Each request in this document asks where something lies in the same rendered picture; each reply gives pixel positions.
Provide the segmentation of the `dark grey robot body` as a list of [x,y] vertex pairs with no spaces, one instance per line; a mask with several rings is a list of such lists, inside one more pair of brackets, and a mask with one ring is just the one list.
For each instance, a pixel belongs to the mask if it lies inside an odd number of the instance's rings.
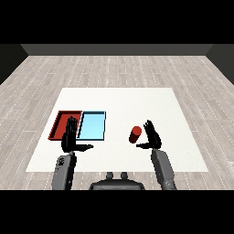
[[121,172],[120,179],[114,179],[113,172],[108,172],[104,180],[92,183],[90,190],[144,190],[144,185],[130,180],[126,172]]

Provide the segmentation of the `red shallow open box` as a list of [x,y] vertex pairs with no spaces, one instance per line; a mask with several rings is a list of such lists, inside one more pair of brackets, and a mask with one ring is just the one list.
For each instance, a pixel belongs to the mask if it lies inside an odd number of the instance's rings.
[[50,141],[61,141],[63,133],[66,132],[68,118],[72,116],[79,123],[81,114],[82,111],[59,111],[51,128],[48,139]]

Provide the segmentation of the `light blue shallow open box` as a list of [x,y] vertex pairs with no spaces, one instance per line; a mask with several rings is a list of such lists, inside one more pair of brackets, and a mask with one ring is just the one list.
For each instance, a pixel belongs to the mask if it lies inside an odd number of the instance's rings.
[[81,115],[78,141],[103,141],[105,134],[105,111],[85,111]]

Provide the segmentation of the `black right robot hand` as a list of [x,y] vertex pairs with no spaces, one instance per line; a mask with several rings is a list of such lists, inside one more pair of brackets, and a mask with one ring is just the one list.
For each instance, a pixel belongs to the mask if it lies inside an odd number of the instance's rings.
[[137,144],[137,147],[142,149],[160,149],[162,147],[161,138],[154,129],[154,125],[150,120],[144,124],[144,130],[146,132],[148,142],[144,144]]

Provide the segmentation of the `red can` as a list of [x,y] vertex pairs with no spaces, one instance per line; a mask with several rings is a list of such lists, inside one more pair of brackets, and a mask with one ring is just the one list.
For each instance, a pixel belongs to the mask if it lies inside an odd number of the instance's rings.
[[140,126],[134,126],[129,136],[129,142],[131,144],[135,144],[141,134],[142,134],[142,128]]

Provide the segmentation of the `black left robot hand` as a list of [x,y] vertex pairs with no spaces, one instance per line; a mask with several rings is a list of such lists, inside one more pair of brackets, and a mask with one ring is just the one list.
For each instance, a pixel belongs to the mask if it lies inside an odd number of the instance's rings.
[[61,148],[64,153],[70,153],[73,151],[85,152],[91,148],[91,144],[76,144],[78,120],[70,116],[66,124],[66,132],[62,135]]

